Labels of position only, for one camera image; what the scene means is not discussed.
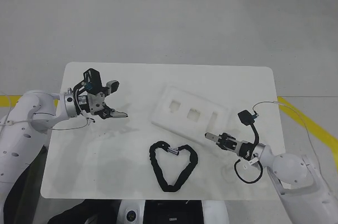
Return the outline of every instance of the white foam tray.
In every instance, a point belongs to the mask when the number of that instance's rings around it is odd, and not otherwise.
[[[229,110],[203,97],[167,86],[153,113],[152,123],[201,145],[206,132],[222,133]]]

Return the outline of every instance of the black cable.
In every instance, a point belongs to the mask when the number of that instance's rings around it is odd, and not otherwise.
[[[258,182],[258,181],[262,178],[262,175],[263,175],[263,173],[264,173],[264,168],[262,167],[262,164],[260,163],[260,161],[257,162],[257,163],[259,164],[259,166],[260,166],[260,174],[259,174],[259,177],[256,178],[256,180],[253,180],[253,181],[247,181],[247,180],[244,180],[242,177],[240,177],[240,175],[238,174],[237,169],[236,169],[236,166],[237,166],[237,164],[238,164],[240,161],[241,161],[241,160],[238,159],[238,160],[235,162],[235,164],[234,164],[234,171],[235,171],[237,177],[238,177],[242,182],[244,182],[245,184],[254,184],[254,183]]]
[[[253,142],[253,145],[252,145],[252,151],[254,151],[254,150],[255,150],[255,147],[258,145],[258,143],[259,143],[259,141],[260,141],[260,137],[259,137],[259,133],[257,132],[256,127],[254,126],[254,124],[250,124],[250,126],[251,126],[251,128],[252,128],[252,130],[253,130],[253,133],[254,133],[254,135],[255,135],[255,141]],[[261,162],[258,161],[257,163],[259,164],[259,167],[260,167],[260,174],[259,174],[259,177],[257,177],[256,180],[253,180],[253,181],[247,181],[247,180],[244,180],[244,179],[238,174],[237,168],[236,168],[236,167],[237,167],[237,164],[238,164],[240,161],[241,161],[241,160],[238,159],[238,160],[235,162],[235,164],[234,164],[234,171],[235,171],[237,177],[238,177],[242,182],[244,182],[245,184],[254,184],[254,183],[258,182],[258,181],[262,178],[262,175],[263,175],[263,173],[264,173],[264,168],[263,168]]]
[[[257,144],[259,143],[260,141],[260,138],[259,138],[259,134],[256,130],[256,127],[254,126],[254,124],[250,124],[252,130],[253,130],[253,134],[255,135],[255,141],[253,142],[253,149],[255,149],[255,147],[257,146]]]

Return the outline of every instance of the table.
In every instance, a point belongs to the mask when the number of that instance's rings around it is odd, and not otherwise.
[[[267,67],[194,66],[175,64],[80,63],[67,64],[61,91],[83,79],[94,68],[102,82],[118,80],[117,92],[106,98],[109,107],[128,113],[124,119],[101,120],[89,127],[53,131],[44,172],[41,195],[67,199],[278,199],[266,172],[256,184],[241,182],[233,171],[238,159],[231,152],[201,145],[153,125],[151,114],[167,85],[204,97],[230,111],[226,132],[239,140],[253,142],[250,127],[240,123],[237,113],[264,100],[277,100],[273,72]],[[260,105],[255,125],[260,142],[274,154],[284,153],[279,109]],[[79,127],[81,117],[57,124],[56,128]],[[172,146],[189,144],[199,155],[193,173],[176,193],[163,192],[149,161],[149,147],[157,141]],[[168,183],[174,183],[189,161],[189,152],[178,157],[157,150],[157,160]],[[254,179],[259,171],[243,170]]]

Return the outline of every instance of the cable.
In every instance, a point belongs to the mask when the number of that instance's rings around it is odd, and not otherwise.
[[[0,91],[0,93],[1,93],[1,94],[4,94],[4,95],[7,97],[8,103],[9,103],[9,105],[10,105],[9,108],[8,108],[8,112],[7,112],[6,116],[5,116],[5,119],[4,119],[4,121],[3,121],[3,124],[5,124],[5,122],[7,121],[8,116],[10,115],[10,112],[11,112],[11,109],[12,109],[12,105],[11,105],[11,99],[10,99],[10,97],[9,97],[7,94],[5,94],[4,92],[2,92],[2,91]],[[1,134],[2,134],[3,128],[4,128],[4,126],[1,127],[1,130],[0,130],[0,136],[1,136]]]
[[[264,173],[264,168],[263,168],[262,164],[260,163],[260,161],[258,161],[257,163],[258,163],[259,166],[260,166],[260,174],[259,174],[259,176],[258,176],[255,180],[253,180],[253,181],[247,181],[247,180],[244,180],[244,179],[238,174],[237,168],[236,168],[236,167],[237,167],[237,164],[238,164],[240,161],[241,161],[241,160],[238,159],[238,160],[234,163],[234,171],[235,171],[237,177],[238,177],[242,182],[244,182],[245,184],[254,184],[254,183],[258,182],[258,181],[262,178],[262,175],[263,175],[263,173]]]
[[[255,135],[255,141],[253,142],[253,145],[252,145],[252,150],[254,150],[255,147],[257,146],[257,144],[258,144],[259,141],[260,141],[260,137],[259,137],[259,133],[258,133],[257,130],[256,130],[255,125],[252,123],[252,124],[250,124],[250,126],[251,126],[252,131],[253,131],[253,133],[254,133],[254,135]],[[237,177],[238,177],[242,182],[244,182],[245,184],[254,184],[254,183],[258,182],[258,181],[262,178],[262,175],[263,175],[263,173],[264,173],[264,168],[263,168],[261,162],[258,161],[257,163],[259,164],[259,167],[260,167],[260,174],[259,174],[259,176],[258,176],[255,180],[253,180],[253,181],[247,181],[247,180],[244,180],[244,179],[238,174],[238,172],[237,172],[237,164],[238,164],[240,161],[241,161],[241,160],[238,159],[238,160],[234,163],[234,171],[235,171]]]
[[[79,128],[84,128],[84,127],[86,127],[86,126],[88,126],[88,124],[89,124],[89,118],[86,118],[86,124],[85,125],[83,125],[83,126],[81,126],[81,127],[76,127],[76,128],[65,128],[65,129],[55,129],[55,128],[48,128],[49,130],[75,130],[75,129],[79,129]]]
[[[251,128],[253,130],[253,134],[255,135],[255,141],[253,142],[253,149],[255,149],[255,147],[257,146],[257,144],[260,141],[259,133],[257,132],[256,127],[254,126],[254,124],[250,124],[250,126],[251,126]]]
[[[0,126],[12,126],[12,125],[17,124],[17,123],[31,122],[31,121],[32,121],[32,119],[30,119],[30,120],[20,120],[20,121],[18,121],[18,122],[12,122],[11,125],[8,125],[8,124],[0,124]]]
[[[85,116],[83,115],[83,113],[82,113],[82,109],[81,109],[81,107],[80,107],[80,105],[79,105],[79,103],[78,103],[78,97],[77,97],[77,94],[78,94],[78,90],[75,91],[75,93],[74,93],[74,98],[75,98],[75,100],[76,100],[76,103],[77,103],[77,105],[78,105],[80,111],[81,111],[81,115],[86,119],[86,122],[87,122],[87,123],[86,123],[85,125],[83,125],[83,126],[81,126],[81,127],[77,127],[77,128],[65,128],[65,129],[48,128],[49,130],[75,130],[75,129],[79,129],[79,128],[84,128],[84,127],[86,127],[86,126],[88,126],[88,125],[90,124],[90,123],[89,123],[89,119],[90,119],[90,118],[85,117]]]
[[[283,104],[282,102],[277,102],[277,101],[261,101],[261,102],[258,102],[257,104],[255,104],[253,107],[252,107],[252,110],[255,114],[258,114],[256,111],[255,111],[255,107],[259,104],[264,104],[264,103],[269,103],[269,104],[277,104],[277,105],[281,105],[281,106],[285,106],[286,108],[292,110],[293,112],[295,112],[298,117],[300,118],[300,120],[302,121],[303,125],[304,125],[304,128],[306,129],[306,133],[307,133],[307,136],[308,136],[308,140],[309,140],[309,143],[312,147],[312,150],[313,150],[313,153],[314,153],[314,156],[316,157],[316,160],[317,160],[317,163],[318,163],[318,171],[320,172],[320,175],[322,177],[322,179],[324,180],[324,182],[326,183],[328,189],[330,192],[333,192],[332,191],[332,188],[330,187],[330,185],[328,184],[327,180],[323,177],[322,175],[322,171],[321,171],[321,163],[320,163],[320,160],[318,159],[318,155],[317,155],[317,152],[316,150],[314,149],[314,146],[313,146],[313,143],[312,143],[312,140],[311,140],[311,135],[309,134],[309,131],[308,131],[308,128],[307,128],[307,125],[306,125],[306,122],[304,121],[304,119],[302,118],[302,116],[299,114],[299,112],[296,111],[296,109],[293,109],[292,107],[286,105],[286,104]]]

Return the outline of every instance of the square cutout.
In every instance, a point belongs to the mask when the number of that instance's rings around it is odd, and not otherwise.
[[[198,122],[199,117],[200,117],[200,112],[198,110],[191,108],[189,110],[189,113],[187,114],[186,118],[188,118],[189,120],[192,120],[194,122]]]
[[[170,106],[169,106],[170,112],[174,113],[174,112],[178,111],[179,108],[180,108],[180,105],[181,105],[181,103],[179,103],[175,100],[171,101]]]

